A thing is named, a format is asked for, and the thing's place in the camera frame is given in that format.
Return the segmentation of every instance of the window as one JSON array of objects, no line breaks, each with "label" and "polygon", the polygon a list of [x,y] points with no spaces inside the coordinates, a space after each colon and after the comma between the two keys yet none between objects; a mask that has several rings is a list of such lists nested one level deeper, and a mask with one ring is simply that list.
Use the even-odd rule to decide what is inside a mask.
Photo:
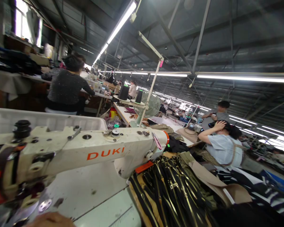
[{"label": "window", "polygon": [[[31,31],[28,27],[26,13],[28,12],[27,4],[22,0],[16,0],[16,36],[20,38],[27,38],[29,43],[33,43]],[[41,36],[42,36],[42,19],[39,21],[39,33],[36,45],[41,47]]]}]

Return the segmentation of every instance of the industrial sewing machine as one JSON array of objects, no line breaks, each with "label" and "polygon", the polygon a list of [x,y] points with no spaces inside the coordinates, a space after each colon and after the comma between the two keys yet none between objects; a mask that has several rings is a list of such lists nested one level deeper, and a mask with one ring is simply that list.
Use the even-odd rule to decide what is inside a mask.
[{"label": "industrial sewing machine", "polygon": [[128,178],[135,168],[161,155],[168,140],[165,132],[151,128],[81,131],[68,126],[50,131],[29,125],[21,120],[13,133],[0,134],[0,204],[33,206],[57,174],[109,160],[114,160],[108,165],[115,169],[110,175]]}]

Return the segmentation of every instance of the black thread spool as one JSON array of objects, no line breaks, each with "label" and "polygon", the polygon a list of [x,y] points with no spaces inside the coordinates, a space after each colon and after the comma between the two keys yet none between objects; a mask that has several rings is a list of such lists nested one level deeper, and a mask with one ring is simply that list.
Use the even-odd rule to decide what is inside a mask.
[{"label": "black thread spool", "polygon": [[143,95],[143,90],[138,90],[138,94],[137,94],[137,97],[136,97],[136,103],[141,103],[141,100],[142,100],[142,95]]},{"label": "black thread spool", "polygon": [[120,89],[120,92],[118,94],[118,99],[127,100],[128,92],[129,92],[129,87],[126,84],[124,84]]}]

